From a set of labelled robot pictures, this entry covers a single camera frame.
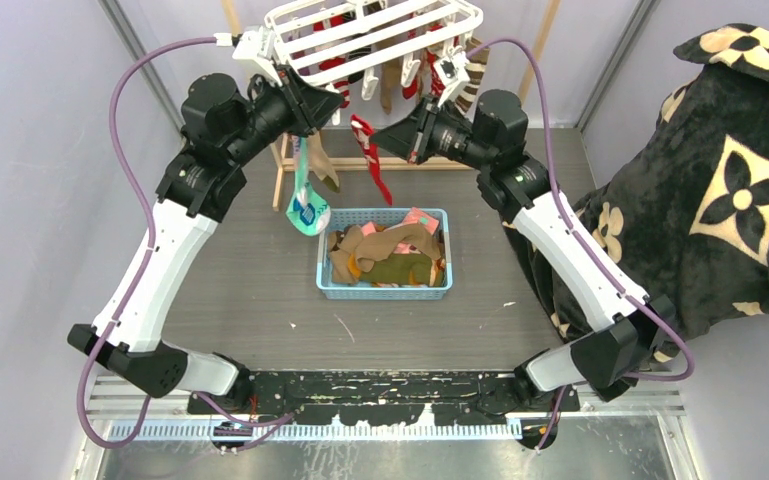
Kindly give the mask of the white plastic sock hanger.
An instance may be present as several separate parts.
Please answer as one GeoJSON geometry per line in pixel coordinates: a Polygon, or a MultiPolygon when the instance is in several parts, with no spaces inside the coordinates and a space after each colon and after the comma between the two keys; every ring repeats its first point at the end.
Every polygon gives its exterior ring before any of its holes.
{"type": "Polygon", "coordinates": [[[325,87],[388,61],[405,63],[401,81],[418,68],[413,54],[433,45],[451,47],[483,22],[467,1],[290,1],[264,16],[262,55],[288,65],[309,85],[325,87]]]}

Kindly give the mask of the red white patterned sock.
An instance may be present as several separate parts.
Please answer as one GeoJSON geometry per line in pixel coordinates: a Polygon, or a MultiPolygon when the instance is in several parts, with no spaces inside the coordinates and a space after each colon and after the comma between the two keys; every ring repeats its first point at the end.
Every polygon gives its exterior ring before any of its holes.
{"type": "Polygon", "coordinates": [[[373,183],[378,188],[383,200],[389,206],[393,205],[393,196],[388,186],[381,176],[381,164],[378,154],[378,147],[371,141],[375,129],[364,119],[353,114],[350,118],[350,128],[361,148],[363,158],[366,162],[367,171],[372,178],[373,183]]]}

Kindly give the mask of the white hanger clip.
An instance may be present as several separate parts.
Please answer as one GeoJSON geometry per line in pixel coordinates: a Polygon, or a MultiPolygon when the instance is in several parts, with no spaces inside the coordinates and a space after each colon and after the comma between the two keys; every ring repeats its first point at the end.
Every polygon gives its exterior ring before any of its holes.
{"type": "Polygon", "coordinates": [[[366,68],[363,71],[362,86],[361,86],[361,98],[363,101],[371,101],[376,89],[378,88],[380,79],[376,75],[376,69],[374,67],[366,68]]]}

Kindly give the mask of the mint green blue sock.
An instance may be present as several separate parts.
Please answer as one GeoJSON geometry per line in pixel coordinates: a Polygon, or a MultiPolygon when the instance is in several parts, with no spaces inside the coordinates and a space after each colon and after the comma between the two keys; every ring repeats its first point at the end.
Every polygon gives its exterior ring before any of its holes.
{"type": "Polygon", "coordinates": [[[317,236],[327,227],[331,209],[310,183],[307,138],[294,136],[292,147],[295,166],[294,189],[285,215],[303,235],[317,236]]]}

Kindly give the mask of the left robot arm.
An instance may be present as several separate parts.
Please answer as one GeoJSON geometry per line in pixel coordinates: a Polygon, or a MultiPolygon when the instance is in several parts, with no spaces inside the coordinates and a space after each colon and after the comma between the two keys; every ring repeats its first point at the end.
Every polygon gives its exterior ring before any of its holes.
{"type": "Polygon", "coordinates": [[[332,86],[307,84],[290,67],[278,80],[252,77],[247,94],[222,73],[195,80],[181,106],[186,144],[167,166],[151,208],[152,227],[109,303],[68,343],[153,398],[174,390],[211,394],[229,413],[252,397],[248,372],[226,356],[161,338],[167,313],[195,257],[246,184],[243,168],[282,135],[325,126],[343,103],[332,86]]]}

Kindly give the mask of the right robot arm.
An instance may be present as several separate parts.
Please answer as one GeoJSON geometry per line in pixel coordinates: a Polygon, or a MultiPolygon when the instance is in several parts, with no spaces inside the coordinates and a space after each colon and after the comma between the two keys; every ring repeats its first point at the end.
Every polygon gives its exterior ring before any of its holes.
{"type": "Polygon", "coordinates": [[[527,129],[517,96],[493,89],[479,96],[473,120],[427,95],[370,141],[409,163],[441,156],[477,170],[483,200],[546,259],[582,309],[590,333],[515,368],[518,403],[537,411],[557,388],[578,383],[610,401],[666,340],[661,327],[672,323],[675,307],[625,275],[586,235],[566,197],[553,191],[547,168],[526,151],[527,129]]]}

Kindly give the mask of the wooden hanging rack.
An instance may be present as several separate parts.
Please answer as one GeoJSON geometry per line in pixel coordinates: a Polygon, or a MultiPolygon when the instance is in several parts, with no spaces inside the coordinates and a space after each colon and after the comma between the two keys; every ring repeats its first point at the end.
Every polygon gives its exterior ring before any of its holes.
{"type": "Polygon", "coordinates": [[[394,6],[379,2],[342,1],[334,7],[311,10],[310,1],[293,1],[270,10],[254,30],[216,33],[211,41],[233,48],[233,57],[272,85],[281,86],[291,74],[350,52],[372,47],[372,52],[311,75],[299,82],[333,97],[325,116],[339,120],[341,95],[334,82],[361,72],[365,98],[379,83],[374,75],[390,61],[401,65],[400,81],[409,85],[418,71],[414,54],[439,47],[433,65],[443,83],[438,95],[426,96],[409,116],[376,132],[370,140],[410,164],[420,165],[434,156],[461,163],[480,173],[483,197],[496,210],[512,198],[503,179],[524,166],[525,157],[503,152],[478,135],[479,122],[467,121],[456,99],[470,81],[468,64],[488,43],[467,49],[466,41],[484,20],[481,8],[467,1],[402,1],[394,6]]]}

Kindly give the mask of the brown green striped sock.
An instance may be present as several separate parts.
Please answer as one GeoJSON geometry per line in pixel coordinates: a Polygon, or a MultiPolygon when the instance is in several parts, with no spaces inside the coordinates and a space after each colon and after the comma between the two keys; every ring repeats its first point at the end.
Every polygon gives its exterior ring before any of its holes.
{"type": "Polygon", "coordinates": [[[310,169],[330,191],[339,193],[339,177],[324,149],[321,133],[317,131],[308,136],[306,145],[310,169]]]}

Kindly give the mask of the brown white striped sock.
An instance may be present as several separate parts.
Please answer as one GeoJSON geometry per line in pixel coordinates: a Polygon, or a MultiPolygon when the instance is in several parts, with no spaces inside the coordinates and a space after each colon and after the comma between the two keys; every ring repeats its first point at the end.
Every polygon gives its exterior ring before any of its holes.
{"type": "Polygon", "coordinates": [[[469,82],[455,100],[458,110],[466,115],[477,99],[487,64],[489,62],[490,48],[484,48],[468,58],[465,66],[469,75],[469,82]]]}

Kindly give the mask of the pink ribbed sock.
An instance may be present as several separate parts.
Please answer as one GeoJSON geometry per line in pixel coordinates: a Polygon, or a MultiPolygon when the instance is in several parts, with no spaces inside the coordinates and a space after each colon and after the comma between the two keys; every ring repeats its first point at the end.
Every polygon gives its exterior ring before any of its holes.
{"type": "MultiPolygon", "coordinates": [[[[437,231],[437,228],[439,227],[440,221],[430,216],[427,212],[413,207],[399,223],[385,226],[375,222],[367,222],[361,226],[361,232],[364,236],[368,236],[373,233],[379,233],[410,224],[421,225],[428,231],[429,234],[434,235],[437,231]]],[[[414,245],[404,242],[398,243],[393,250],[393,254],[411,254],[418,252],[419,250],[414,245]]]]}

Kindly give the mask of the light blue plastic basket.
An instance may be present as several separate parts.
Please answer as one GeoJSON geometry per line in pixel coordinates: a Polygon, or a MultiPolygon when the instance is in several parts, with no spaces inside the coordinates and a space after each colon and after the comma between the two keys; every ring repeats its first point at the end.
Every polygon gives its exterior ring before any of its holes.
{"type": "Polygon", "coordinates": [[[410,212],[410,208],[365,207],[334,208],[331,211],[329,224],[318,237],[317,264],[314,275],[317,288],[329,300],[441,300],[454,284],[454,264],[449,261],[447,251],[450,244],[449,218],[447,212],[440,208],[423,207],[422,211],[439,222],[435,230],[435,237],[442,241],[444,260],[440,286],[375,286],[368,282],[349,285],[332,281],[333,264],[330,261],[327,248],[327,236],[331,232],[342,231],[351,225],[364,225],[368,222],[390,227],[400,223],[410,212]]]}

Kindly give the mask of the olive green sock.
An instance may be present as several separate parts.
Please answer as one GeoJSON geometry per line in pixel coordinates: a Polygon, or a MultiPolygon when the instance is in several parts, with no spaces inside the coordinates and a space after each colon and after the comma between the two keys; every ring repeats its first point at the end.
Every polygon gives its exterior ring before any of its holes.
{"type": "Polygon", "coordinates": [[[397,286],[441,287],[445,281],[445,268],[439,260],[424,254],[394,254],[376,261],[359,279],[373,284],[397,286]]]}

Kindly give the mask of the tan brown sock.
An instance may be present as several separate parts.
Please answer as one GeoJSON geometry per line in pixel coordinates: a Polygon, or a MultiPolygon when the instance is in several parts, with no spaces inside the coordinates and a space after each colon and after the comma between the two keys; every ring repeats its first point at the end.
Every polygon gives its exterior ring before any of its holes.
{"type": "Polygon", "coordinates": [[[354,285],[362,271],[368,272],[374,262],[393,254],[398,243],[414,245],[419,252],[432,260],[439,260],[444,267],[440,242],[421,225],[410,224],[364,236],[360,225],[351,225],[327,236],[327,248],[333,264],[332,281],[354,285]]]}

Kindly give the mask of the black floral blanket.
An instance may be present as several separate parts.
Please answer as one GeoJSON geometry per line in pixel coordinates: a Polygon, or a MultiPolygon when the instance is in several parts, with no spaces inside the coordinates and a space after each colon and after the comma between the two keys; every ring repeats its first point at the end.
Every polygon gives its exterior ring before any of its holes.
{"type": "MultiPolygon", "coordinates": [[[[769,315],[769,31],[729,24],[675,55],[701,72],[664,100],[636,157],[572,209],[625,275],[675,307],[641,365],[685,352],[723,320],[769,315]]],[[[520,234],[509,241],[564,345],[590,333],[546,259],[520,234]]]]}

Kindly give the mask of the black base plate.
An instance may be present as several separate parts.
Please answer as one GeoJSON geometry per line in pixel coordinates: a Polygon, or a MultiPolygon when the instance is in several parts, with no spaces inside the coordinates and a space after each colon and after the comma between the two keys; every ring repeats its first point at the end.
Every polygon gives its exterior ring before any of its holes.
{"type": "Polygon", "coordinates": [[[409,426],[422,413],[434,426],[499,425],[521,413],[575,411],[568,392],[526,392],[507,371],[245,371],[225,396],[194,394],[191,414],[225,411],[257,421],[289,415],[296,425],[409,426]]]}

